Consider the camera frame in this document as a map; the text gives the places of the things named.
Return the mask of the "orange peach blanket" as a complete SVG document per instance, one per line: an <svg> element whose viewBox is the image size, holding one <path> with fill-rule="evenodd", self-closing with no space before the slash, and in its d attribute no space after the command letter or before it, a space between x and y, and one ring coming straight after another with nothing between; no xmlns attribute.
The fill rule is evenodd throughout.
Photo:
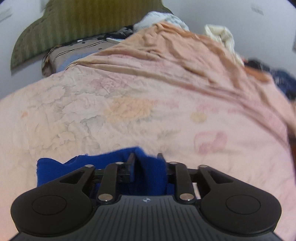
<svg viewBox="0 0 296 241"><path fill-rule="evenodd" d="M235 62L222 44L169 23L157 23L73 65L158 78L189 90L263 104L295 131L295 108L270 74Z"/></svg>

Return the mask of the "white crumpled cloth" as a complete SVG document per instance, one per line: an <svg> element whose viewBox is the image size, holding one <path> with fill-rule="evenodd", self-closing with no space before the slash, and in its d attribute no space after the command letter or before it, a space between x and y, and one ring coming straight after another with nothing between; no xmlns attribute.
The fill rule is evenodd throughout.
<svg viewBox="0 0 296 241"><path fill-rule="evenodd" d="M142 29L149 28L152 25L160 22L167 22L186 31L189 30L189 27L177 16L171 13L160 13L158 11L151 11L147 13L138 23L133 25L133 32L136 33Z"/></svg>

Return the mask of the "dark blue orange clothes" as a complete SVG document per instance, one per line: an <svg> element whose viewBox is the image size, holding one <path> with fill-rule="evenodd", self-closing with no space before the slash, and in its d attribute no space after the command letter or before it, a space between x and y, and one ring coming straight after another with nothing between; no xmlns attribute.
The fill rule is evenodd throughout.
<svg viewBox="0 0 296 241"><path fill-rule="evenodd" d="M245 66L251 67L253 69L265 71L273 77L273 81L276 86L286 95L286 97L295 101L295 77L290 73L281 70L274 69L260 60L249 59L244 61Z"/></svg>

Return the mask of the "cream crumpled cloth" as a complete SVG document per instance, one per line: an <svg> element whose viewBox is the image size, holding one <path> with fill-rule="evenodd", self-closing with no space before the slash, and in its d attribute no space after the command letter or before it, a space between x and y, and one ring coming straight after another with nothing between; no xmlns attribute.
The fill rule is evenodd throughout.
<svg viewBox="0 0 296 241"><path fill-rule="evenodd" d="M233 35L227 27L211 24L205 25L204 35L222 44L232 54L233 60L237 64L244 66L243 59L235 51L235 41Z"/></svg>

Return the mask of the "pink floral bed sheet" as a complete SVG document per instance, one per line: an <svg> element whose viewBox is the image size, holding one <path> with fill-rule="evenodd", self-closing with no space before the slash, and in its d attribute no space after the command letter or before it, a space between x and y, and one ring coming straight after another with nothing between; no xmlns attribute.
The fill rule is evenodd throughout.
<svg viewBox="0 0 296 241"><path fill-rule="evenodd" d="M276 233L295 240L294 130L293 107L272 81L217 56L189 65L114 49L89 56L1 100L1 240L16 234L10 207L36 186L40 158L135 146L273 194L282 206Z"/></svg>

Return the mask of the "dark clothes pile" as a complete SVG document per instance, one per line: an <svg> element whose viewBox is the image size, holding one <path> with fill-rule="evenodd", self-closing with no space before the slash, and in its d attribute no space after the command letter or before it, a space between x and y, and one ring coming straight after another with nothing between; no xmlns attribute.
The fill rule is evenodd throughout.
<svg viewBox="0 0 296 241"><path fill-rule="evenodd" d="M124 40L133 34L133 25L121 28L116 32L105 34L106 38Z"/></svg>

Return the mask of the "olive green padded headboard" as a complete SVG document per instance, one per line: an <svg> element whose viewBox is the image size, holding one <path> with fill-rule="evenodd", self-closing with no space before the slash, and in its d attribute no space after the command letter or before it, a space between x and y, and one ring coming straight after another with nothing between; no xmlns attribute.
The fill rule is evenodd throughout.
<svg viewBox="0 0 296 241"><path fill-rule="evenodd" d="M134 25L151 11L170 12L160 0L48 1L42 17L18 37L10 68L57 45Z"/></svg>

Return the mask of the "blue knit sweater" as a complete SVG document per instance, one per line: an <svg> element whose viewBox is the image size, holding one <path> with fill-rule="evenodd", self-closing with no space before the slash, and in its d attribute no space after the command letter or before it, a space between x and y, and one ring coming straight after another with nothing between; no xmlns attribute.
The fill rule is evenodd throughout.
<svg viewBox="0 0 296 241"><path fill-rule="evenodd" d="M125 176L125 165L118 166L118 192L122 195L161 196L173 195L174 185L169 183L167 165L163 158L148 155L140 147L120 149L114 152L96 156L75 156L65 163L51 158L41 158L37 161L37 186L41 186L60 178L68 173L93 165L95 169L105 169L116 162L126 163L131 154L134 162Z"/></svg>

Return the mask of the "striped beige pillow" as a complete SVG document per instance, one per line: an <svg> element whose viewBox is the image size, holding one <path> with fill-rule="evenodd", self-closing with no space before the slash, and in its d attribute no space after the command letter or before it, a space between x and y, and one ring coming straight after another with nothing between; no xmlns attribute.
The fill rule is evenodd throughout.
<svg viewBox="0 0 296 241"><path fill-rule="evenodd" d="M48 77L64 71L73 61L103 51L118 42L108 41L104 37L77 40L69 44L52 48L42 60L42 75Z"/></svg>

